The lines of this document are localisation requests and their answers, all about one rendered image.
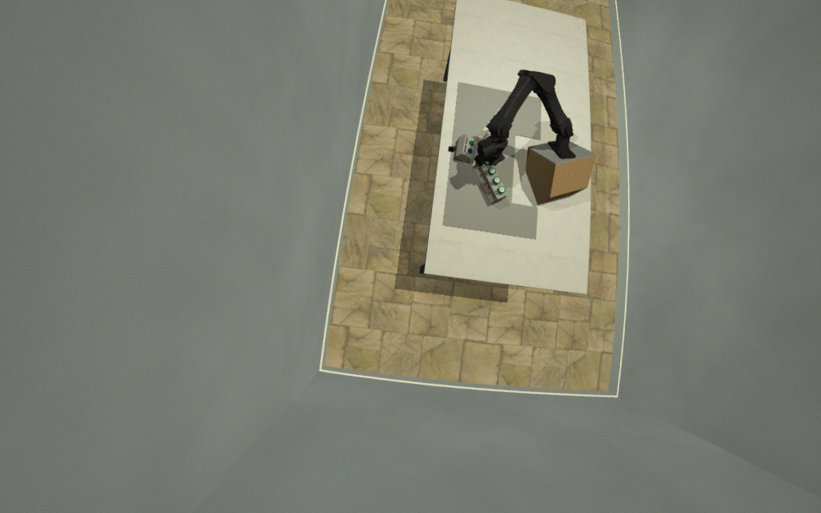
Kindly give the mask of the grey sloping control panel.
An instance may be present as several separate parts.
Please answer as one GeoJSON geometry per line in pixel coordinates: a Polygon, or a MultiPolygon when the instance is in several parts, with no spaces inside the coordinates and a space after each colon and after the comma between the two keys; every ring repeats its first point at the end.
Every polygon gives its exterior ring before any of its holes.
{"type": "Polygon", "coordinates": [[[458,137],[457,145],[454,147],[452,145],[448,146],[448,151],[453,152],[453,150],[456,150],[454,160],[460,161],[460,163],[470,163],[473,158],[474,147],[475,139],[464,134],[458,137]]]}

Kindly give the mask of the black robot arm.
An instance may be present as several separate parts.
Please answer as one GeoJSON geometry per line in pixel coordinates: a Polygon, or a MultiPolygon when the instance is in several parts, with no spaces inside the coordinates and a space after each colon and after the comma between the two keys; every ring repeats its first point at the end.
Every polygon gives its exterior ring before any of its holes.
{"type": "Polygon", "coordinates": [[[576,155],[569,149],[569,139],[573,136],[572,120],[567,118],[565,113],[563,113],[560,102],[555,94],[554,74],[521,69],[518,75],[520,77],[515,84],[513,92],[509,98],[507,98],[503,107],[500,108],[489,122],[491,136],[478,142],[478,148],[476,148],[478,155],[476,155],[474,159],[476,166],[481,167],[489,160],[491,163],[494,163],[506,146],[509,145],[507,139],[509,139],[509,131],[512,127],[511,124],[514,121],[515,114],[517,114],[525,98],[527,98],[531,91],[537,93],[539,100],[542,101],[548,112],[551,129],[557,134],[556,140],[548,141],[548,145],[550,145],[555,153],[562,159],[575,158],[576,155]]]}

